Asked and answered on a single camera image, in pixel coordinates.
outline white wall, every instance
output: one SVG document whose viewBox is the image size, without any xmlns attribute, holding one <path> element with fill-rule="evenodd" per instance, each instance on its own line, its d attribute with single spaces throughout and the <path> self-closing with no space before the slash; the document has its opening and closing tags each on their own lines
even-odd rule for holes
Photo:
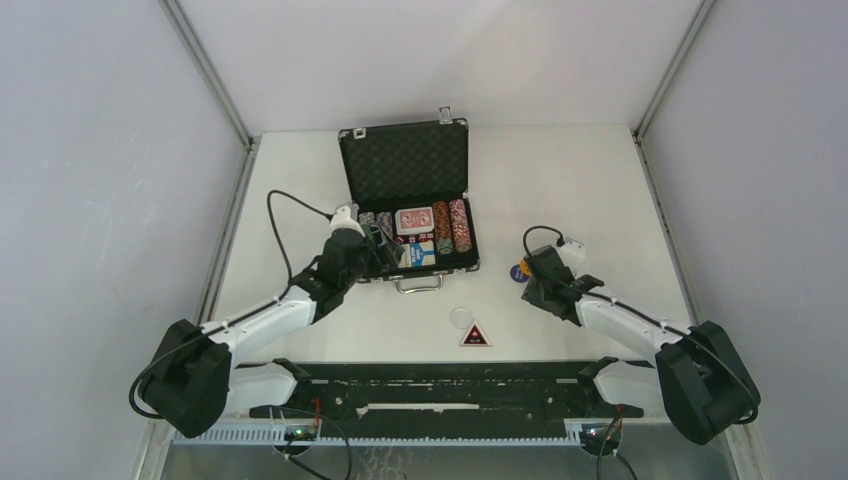
<svg viewBox="0 0 848 480">
<path fill-rule="evenodd" d="M 649 133 L 702 319 L 763 395 L 777 476 L 844 478 L 848 3 L 720 2 Z"/>
<path fill-rule="evenodd" d="M 698 0 L 184 0 L 248 127 L 635 127 Z"/>
<path fill-rule="evenodd" d="M 127 478 L 240 145 L 157 2 L 0 3 L 0 478 Z"/>
</svg>

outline case handle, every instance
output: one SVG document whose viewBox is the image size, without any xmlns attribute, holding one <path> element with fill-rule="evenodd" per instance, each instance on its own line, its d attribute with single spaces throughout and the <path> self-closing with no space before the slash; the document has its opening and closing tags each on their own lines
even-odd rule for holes
<svg viewBox="0 0 848 480">
<path fill-rule="evenodd" d="M 401 281 L 395 280 L 395 288 L 397 289 L 398 293 L 403 293 L 403 294 L 418 293 L 418 292 L 435 292 L 436 290 L 442 288 L 445 285 L 445 276 L 439 275 L 438 278 L 439 278 L 438 283 L 436 283 L 436 285 L 433 285 L 432 287 L 414 287 L 414 288 L 403 288 L 403 287 L 400 286 Z"/>
</svg>

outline white table surface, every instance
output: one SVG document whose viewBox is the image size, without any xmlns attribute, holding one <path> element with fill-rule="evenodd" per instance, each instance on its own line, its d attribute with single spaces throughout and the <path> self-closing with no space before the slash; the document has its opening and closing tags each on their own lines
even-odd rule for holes
<svg viewBox="0 0 848 480">
<path fill-rule="evenodd" d="M 669 320 L 690 321 L 630 132 L 624 125 L 471 127 L 469 199 L 480 271 L 450 275 L 438 292 L 401 295 L 392 283 L 357 285 L 315 325 L 256 352 L 251 360 L 299 362 L 482 362 L 637 358 L 603 335 L 578 328 L 519 297 L 510 268 L 521 235 L 546 224 L 586 245 L 580 268 Z M 271 189 L 327 212 L 349 200 L 336 132 L 262 137 L 218 298 L 215 319 L 279 293 L 285 268 L 265 196 Z M 326 220 L 282 197 L 275 215 L 294 272 L 321 252 Z M 534 232 L 530 248 L 554 235 Z M 405 281 L 425 284 L 433 279 Z M 471 310 L 492 342 L 460 347 L 450 313 Z"/>
</svg>

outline white cable tray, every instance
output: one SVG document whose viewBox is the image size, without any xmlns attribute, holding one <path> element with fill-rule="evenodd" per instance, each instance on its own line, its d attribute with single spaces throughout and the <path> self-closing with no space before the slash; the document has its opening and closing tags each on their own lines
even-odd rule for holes
<svg viewBox="0 0 848 480">
<path fill-rule="evenodd" d="M 463 439 L 463 438 L 351 438 L 350 445 L 357 447 L 375 446 L 409 446 L 409 447 L 490 447 L 490 446 L 579 446 L 582 425 L 564 423 L 565 436 L 553 438 L 498 438 L 498 439 Z M 186 438 L 181 433 L 174 434 L 174 445 L 285 445 L 286 427 L 283 424 L 231 423 L 218 424 L 195 438 Z M 341 437 L 320 437 L 315 441 L 292 442 L 295 446 L 324 445 L 343 446 Z"/>
</svg>

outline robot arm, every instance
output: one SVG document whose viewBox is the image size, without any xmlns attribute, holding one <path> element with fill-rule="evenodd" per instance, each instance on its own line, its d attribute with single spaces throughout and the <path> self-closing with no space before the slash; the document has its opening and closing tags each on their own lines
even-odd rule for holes
<svg viewBox="0 0 848 480">
<path fill-rule="evenodd" d="M 371 252 L 355 216 L 349 204 L 336 209 L 330 238 L 314 268 L 294 276 L 280 297 L 200 328 L 187 320 L 171 325 L 146 375 L 140 376 L 139 397 L 189 438 L 205 432 L 221 415 L 287 402 L 297 385 L 292 372 L 276 363 L 236 367 L 256 350 L 342 304 L 365 272 Z"/>
<path fill-rule="evenodd" d="M 734 423 L 753 421 L 759 392 L 721 327 L 705 322 L 693 328 L 646 315 L 619 300 L 597 278 L 574 278 L 564 261 L 573 266 L 582 258 L 575 256 L 576 248 L 582 245 L 560 238 L 556 247 L 544 246 L 527 255 L 532 277 L 522 298 L 603 333 L 652 365 L 637 367 L 606 358 L 590 368 L 588 376 L 605 402 L 639 407 L 648 415 L 664 411 L 699 445 Z"/>
</svg>

